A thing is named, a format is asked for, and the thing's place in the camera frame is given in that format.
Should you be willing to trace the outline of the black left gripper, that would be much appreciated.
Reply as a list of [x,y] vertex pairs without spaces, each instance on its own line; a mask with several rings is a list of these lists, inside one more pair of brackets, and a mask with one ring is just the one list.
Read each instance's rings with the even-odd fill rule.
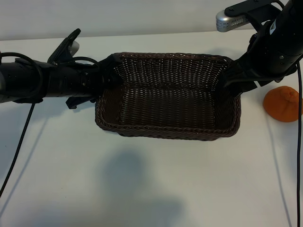
[[106,89],[122,84],[122,78],[116,73],[121,64],[116,54],[99,62],[75,57],[50,72],[49,96],[68,97],[66,105],[70,109],[85,102],[95,102]]

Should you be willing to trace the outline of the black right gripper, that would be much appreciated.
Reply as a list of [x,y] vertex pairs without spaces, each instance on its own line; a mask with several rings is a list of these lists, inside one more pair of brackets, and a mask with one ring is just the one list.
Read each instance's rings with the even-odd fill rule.
[[262,26],[247,51],[224,71],[224,85],[238,97],[294,73],[302,57],[302,24],[293,17],[277,17]]

